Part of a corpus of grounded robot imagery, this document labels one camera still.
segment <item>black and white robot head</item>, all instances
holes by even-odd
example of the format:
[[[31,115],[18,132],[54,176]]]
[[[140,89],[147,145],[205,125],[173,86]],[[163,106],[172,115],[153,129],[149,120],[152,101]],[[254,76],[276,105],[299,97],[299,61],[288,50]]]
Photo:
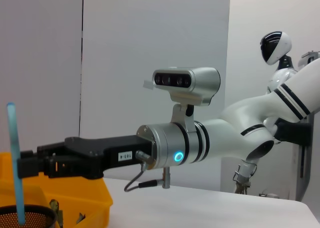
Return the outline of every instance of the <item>black and white robot head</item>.
[[[291,38],[284,32],[272,32],[265,35],[260,45],[263,59],[269,65],[279,61],[292,47]]]

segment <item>white label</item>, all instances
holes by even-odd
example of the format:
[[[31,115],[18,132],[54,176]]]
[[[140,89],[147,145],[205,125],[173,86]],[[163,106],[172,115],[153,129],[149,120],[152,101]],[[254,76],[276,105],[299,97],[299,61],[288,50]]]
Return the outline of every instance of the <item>white label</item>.
[[[118,153],[118,161],[132,159],[132,151]]]

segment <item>yellow plastic bin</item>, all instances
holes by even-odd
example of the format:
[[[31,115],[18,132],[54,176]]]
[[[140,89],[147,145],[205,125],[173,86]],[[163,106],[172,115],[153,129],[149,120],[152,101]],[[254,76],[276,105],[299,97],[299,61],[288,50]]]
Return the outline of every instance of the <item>yellow plastic bin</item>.
[[[40,173],[37,177],[23,179],[23,193],[25,204],[49,207],[52,199],[57,200],[63,211],[63,228],[105,228],[108,225],[113,201],[103,179],[49,179]],[[0,153],[0,206],[14,204],[11,155]],[[76,224],[79,213],[85,214],[85,219]]]

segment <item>cable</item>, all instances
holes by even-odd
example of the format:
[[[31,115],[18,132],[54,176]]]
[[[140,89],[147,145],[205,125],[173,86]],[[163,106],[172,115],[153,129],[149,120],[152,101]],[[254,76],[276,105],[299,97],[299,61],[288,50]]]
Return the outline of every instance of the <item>cable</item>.
[[[129,192],[129,191],[132,191],[132,190],[134,190],[134,189],[138,189],[138,188],[139,188],[138,185],[137,185],[137,186],[134,186],[134,187],[131,187],[131,188],[129,188],[129,186],[132,185],[132,183],[135,182],[137,179],[139,179],[140,176],[141,176],[143,173],[144,173],[144,171],[140,171],[140,173],[139,173],[135,178],[133,178],[133,179],[125,186],[124,191],[125,191],[125,192]]]

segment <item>white table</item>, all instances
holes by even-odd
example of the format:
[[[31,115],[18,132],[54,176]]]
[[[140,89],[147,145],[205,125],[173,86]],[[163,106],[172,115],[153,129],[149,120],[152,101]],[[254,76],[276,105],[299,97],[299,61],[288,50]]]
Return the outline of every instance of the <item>white table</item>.
[[[128,181],[105,179],[113,198],[108,228],[319,228],[300,202],[171,186],[125,193]]]

